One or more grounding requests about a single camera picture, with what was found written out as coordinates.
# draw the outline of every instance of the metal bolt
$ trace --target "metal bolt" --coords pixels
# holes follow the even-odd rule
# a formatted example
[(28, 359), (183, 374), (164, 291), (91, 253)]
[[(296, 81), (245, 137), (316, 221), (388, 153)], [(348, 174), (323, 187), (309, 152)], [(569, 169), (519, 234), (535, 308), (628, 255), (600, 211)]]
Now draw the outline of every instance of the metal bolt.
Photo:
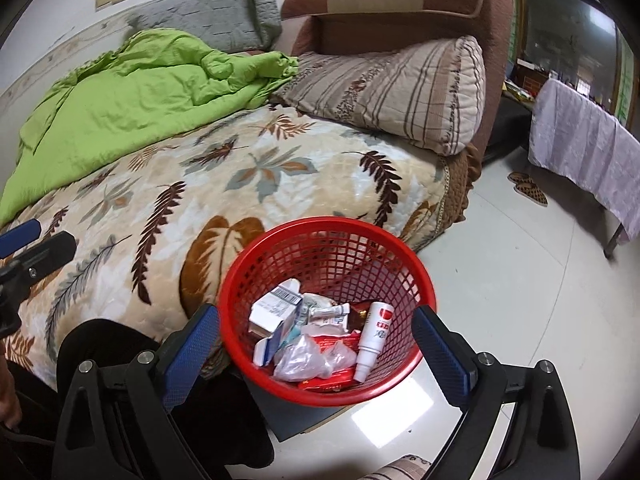
[(150, 350), (146, 350), (138, 354), (138, 362), (141, 365), (148, 365), (153, 360), (154, 360), (154, 353), (151, 352)]
[(495, 357), (489, 354), (489, 352), (480, 352), (478, 354), (478, 361), (480, 361), (483, 365), (491, 366), (495, 363)]
[(82, 361), (78, 367), (78, 370), (80, 370), (81, 374), (85, 374), (93, 367), (94, 364), (91, 361)]
[(551, 361), (547, 361), (546, 359), (542, 359), (542, 361), (540, 361), (538, 365), (543, 372), (546, 372), (548, 374), (554, 371), (554, 364)]

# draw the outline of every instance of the white tube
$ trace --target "white tube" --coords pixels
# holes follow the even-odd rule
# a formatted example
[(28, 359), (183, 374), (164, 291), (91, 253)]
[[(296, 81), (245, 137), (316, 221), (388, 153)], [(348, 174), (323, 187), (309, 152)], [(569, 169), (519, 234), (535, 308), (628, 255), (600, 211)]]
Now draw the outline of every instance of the white tube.
[(350, 311), (349, 303), (342, 305), (312, 306), (309, 308), (309, 319), (323, 319), (325, 317), (347, 316)]
[(374, 301), (369, 307), (367, 321), (364, 323), (360, 342), (358, 343), (360, 351), (356, 359), (356, 371), (353, 376), (359, 383), (363, 383), (367, 379), (369, 372), (376, 364), (376, 359), (382, 352), (394, 310), (391, 305), (381, 301)]

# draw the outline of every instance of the brown sofa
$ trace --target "brown sofa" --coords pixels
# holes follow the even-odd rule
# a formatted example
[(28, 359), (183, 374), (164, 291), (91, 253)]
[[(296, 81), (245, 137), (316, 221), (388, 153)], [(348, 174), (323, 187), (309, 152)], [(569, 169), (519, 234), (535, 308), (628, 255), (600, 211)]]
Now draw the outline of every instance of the brown sofa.
[(513, 0), (285, 0), (273, 45), (298, 56), (386, 52), (437, 38), (472, 35), (482, 47), (486, 104), (470, 150), (479, 161), (500, 101)]

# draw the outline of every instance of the white tablecloth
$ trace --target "white tablecloth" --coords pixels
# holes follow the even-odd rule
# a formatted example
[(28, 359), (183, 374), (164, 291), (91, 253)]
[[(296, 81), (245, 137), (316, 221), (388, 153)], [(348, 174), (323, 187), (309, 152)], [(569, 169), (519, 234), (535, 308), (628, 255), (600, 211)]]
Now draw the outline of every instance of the white tablecloth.
[(615, 117), (554, 79), (536, 98), (529, 160), (593, 193), (628, 239), (638, 236), (640, 142)]

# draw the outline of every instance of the slipper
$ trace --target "slipper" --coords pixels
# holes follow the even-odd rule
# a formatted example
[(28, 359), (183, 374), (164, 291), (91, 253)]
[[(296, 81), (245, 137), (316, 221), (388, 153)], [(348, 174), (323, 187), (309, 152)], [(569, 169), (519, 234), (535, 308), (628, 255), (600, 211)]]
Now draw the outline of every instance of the slipper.
[(536, 204), (540, 204), (544, 207), (548, 205), (545, 194), (533, 182), (521, 182), (519, 184), (516, 184), (513, 189), (516, 190), (516, 193), (520, 193), (522, 196), (526, 196), (530, 200), (533, 200), (533, 202), (535, 202)]
[(519, 171), (512, 171), (507, 178), (511, 180), (514, 184), (520, 184), (521, 182), (530, 182), (533, 184), (533, 179), (529, 176), (528, 173), (521, 173)]

